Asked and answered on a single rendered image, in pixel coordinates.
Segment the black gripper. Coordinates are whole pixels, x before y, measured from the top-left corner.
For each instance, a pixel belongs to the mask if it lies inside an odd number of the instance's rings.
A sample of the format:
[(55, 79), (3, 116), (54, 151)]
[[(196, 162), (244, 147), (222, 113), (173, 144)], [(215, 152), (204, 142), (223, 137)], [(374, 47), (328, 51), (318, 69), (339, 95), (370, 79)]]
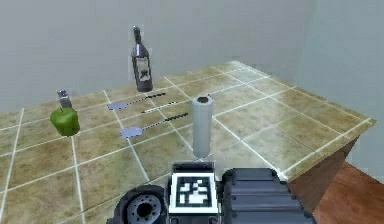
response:
[(106, 224), (167, 224), (166, 219), (164, 188), (142, 185), (121, 197)]

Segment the white paper towel roll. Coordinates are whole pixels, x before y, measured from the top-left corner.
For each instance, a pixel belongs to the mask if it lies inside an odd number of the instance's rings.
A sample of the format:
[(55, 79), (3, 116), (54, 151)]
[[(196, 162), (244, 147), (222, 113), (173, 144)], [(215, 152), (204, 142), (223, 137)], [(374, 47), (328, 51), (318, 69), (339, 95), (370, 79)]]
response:
[(199, 95), (192, 101), (192, 148), (198, 158), (204, 158), (210, 153), (213, 104), (210, 95)]

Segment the thin black utensil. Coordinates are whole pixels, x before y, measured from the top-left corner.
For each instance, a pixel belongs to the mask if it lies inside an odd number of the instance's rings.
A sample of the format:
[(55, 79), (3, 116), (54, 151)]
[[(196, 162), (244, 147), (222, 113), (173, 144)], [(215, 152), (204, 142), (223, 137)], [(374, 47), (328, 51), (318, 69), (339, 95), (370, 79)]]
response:
[(166, 108), (166, 107), (173, 106), (173, 105), (175, 105), (177, 103), (178, 102), (169, 102), (167, 104), (163, 104), (163, 105), (160, 105), (160, 106), (155, 106), (155, 107), (150, 108), (150, 109), (146, 109), (146, 110), (142, 111), (141, 113), (150, 113), (150, 112), (153, 112), (153, 111), (156, 111), (156, 110), (160, 110), (160, 109), (163, 109), (163, 108)]

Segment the green apple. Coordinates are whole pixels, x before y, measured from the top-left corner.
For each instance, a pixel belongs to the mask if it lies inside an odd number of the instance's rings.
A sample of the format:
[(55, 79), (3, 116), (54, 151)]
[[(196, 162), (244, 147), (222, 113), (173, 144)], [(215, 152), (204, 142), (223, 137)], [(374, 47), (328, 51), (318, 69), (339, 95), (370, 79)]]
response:
[(74, 136), (80, 131), (79, 117), (73, 108), (59, 108), (50, 115), (50, 122), (61, 136)]

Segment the tiled counter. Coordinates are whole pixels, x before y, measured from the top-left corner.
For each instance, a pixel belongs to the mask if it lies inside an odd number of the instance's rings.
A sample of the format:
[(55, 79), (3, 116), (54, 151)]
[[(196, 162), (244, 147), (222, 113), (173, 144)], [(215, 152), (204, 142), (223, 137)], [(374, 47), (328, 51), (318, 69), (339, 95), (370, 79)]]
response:
[[(166, 95), (109, 110), (114, 102)], [(163, 184), (173, 163), (190, 161), (194, 97), (213, 98), (209, 160), (218, 172), (269, 167), (315, 208), (357, 139), (374, 120), (276, 77), (232, 61), (134, 85), (73, 96), (80, 131), (51, 124), (57, 101), (0, 113), (0, 224), (106, 224), (119, 199)], [(150, 113), (146, 109), (178, 102)], [(122, 128), (186, 117), (123, 138)]]

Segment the small grey shaker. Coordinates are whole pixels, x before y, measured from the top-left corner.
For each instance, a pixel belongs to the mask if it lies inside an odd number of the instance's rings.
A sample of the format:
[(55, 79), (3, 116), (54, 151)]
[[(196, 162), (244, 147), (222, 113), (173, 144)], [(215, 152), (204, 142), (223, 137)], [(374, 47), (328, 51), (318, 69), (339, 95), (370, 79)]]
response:
[(58, 90), (57, 91), (58, 97), (59, 97), (59, 102), (61, 104), (62, 108), (71, 108), (72, 103), (70, 101), (69, 95), (64, 89)]

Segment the dark wine bottle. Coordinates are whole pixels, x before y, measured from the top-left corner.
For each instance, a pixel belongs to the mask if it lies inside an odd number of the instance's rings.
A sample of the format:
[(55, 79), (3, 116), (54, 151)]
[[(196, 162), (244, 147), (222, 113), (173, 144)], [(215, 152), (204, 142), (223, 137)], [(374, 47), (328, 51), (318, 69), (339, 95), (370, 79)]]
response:
[(153, 83), (149, 52), (142, 43), (141, 30), (138, 26), (133, 27), (133, 35), (135, 44), (131, 58), (137, 90), (150, 92), (153, 90)]

